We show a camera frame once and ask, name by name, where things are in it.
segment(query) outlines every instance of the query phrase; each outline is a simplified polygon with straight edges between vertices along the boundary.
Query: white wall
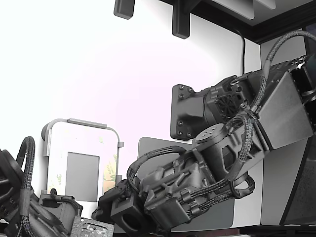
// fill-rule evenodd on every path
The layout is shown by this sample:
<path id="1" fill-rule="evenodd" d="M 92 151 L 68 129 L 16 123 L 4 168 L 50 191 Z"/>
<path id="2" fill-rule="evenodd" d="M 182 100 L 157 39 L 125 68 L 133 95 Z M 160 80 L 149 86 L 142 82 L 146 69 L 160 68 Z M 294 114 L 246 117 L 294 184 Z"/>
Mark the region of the white wall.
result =
<path id="1" fill-rule="evenodd" d="M 16 156 L 36 141 L 33 187 L 46 187 L 41 130 L 56 118 L 113 127 L 125 142 L 119 173 L 137 158 L 143 136 L 169 136 L 171 90 L 195 91 L 240 75 L 241 39 L 191 16 L 191 36 L 171 34 L 172 7 L 136 0 L 134 17 L 113 15 L 114 0 L 0 1 L 0 148 Z M 260 68 L 247 41 L 246 70 Z"/>

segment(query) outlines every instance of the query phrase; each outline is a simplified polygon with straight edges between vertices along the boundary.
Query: robotic arm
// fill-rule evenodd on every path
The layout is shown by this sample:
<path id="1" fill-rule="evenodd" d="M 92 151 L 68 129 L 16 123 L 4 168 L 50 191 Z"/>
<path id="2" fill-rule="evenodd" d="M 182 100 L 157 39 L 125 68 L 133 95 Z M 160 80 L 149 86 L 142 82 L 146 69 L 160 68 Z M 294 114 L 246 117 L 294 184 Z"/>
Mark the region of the robotic arm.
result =
<path id="1" fill-rule="evenodd" d="M 233 76 L 195 93 L 172 90 L 170 135 L 193 138 L 192 149 L 171 146 L 148 152 L 127 171 L 127 179 L 104 193 L 95 220 L 118 224 L 131 237 L 165 234 L 231 198 L 255 189 L 248 170 L 275 149 L 309 138 L 316 125 L 316 58 L 303 56 L 271 67 L 288 39 L 315 36 L 295 31 L 282 37 L 262 70 Z M 173 162 L 139 180 L 148 159 L 178 153 Z M 247 189 L 236 189 L 242 182 Z"/>
<path id="2" fill-rule="evenodd" d="M 310 33 L 294 31 L 278 40 L 262 70 L 226 78 L 197 93 L 174 86 L 170 135 L 193 139 L 192 148 L 170 146 L 141 156 L 129 167 L 127 179 L 99 199 L 94 220 L 80 217 L 82 207 L 74 197 L 34 195 L 32 137 L 23 141 L 16 160 L 0 151 L 0 219 L 9 222 L 6 234 L 67 237 L 97 231 L 112 236 L 116 223 L 131 237 L 167 235 L 217 203 L 250 195 L 255 182 L 249 169 L 268 153 L 315 134 L 315 55 L 271 67 L 279 47 L 295 36 L 316 41 Z M 179 156 L 142 180 L 136 176 L 143 163 L 170 153 Z M 242 182 L 248 188 L 238 189 Z M 60 207 L 48 205 L 51 201 Z"/>

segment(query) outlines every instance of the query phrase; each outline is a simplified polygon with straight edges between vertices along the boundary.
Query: black panel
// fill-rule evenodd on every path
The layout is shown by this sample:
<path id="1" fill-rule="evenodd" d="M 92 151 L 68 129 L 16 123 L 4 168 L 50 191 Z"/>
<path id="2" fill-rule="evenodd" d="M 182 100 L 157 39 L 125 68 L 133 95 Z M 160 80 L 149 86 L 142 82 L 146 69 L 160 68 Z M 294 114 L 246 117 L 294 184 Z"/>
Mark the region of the black panel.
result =
<path id="1" fill-rule="evenodd" d="M 316 224 L 316 137 L 310 138 L 281 224 Z"/>

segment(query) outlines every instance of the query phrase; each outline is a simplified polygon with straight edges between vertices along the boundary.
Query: black power cord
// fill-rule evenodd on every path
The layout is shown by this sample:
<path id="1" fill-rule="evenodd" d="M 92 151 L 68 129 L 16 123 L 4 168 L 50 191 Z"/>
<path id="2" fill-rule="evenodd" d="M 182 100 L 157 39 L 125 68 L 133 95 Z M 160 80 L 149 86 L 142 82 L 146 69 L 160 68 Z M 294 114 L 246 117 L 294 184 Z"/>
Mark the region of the black power cord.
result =
<path id="1" fill-rule="evenodd" d="M 245 37 L 240 33 L 239 30 L 234 29 L 234 31 L 240 35 L 242 39 L 242 52 L 241 52 L 241 73 L 245 74 L 245 53 L 246 53 L 246 40 Z"/>

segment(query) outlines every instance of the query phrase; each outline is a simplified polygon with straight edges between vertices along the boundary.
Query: black cable tie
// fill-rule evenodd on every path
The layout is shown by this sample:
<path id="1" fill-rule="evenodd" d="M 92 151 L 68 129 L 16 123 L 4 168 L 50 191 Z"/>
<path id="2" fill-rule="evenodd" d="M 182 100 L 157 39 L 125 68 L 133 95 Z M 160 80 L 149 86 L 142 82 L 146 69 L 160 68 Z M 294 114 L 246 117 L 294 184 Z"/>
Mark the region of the black cable tie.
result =
<path id="1" fill-rule="evenodd" d="M 20 191 L 20 216 L 29 216 L 30 201 L 31 201 L 32 190 L 21 189 Z"/>

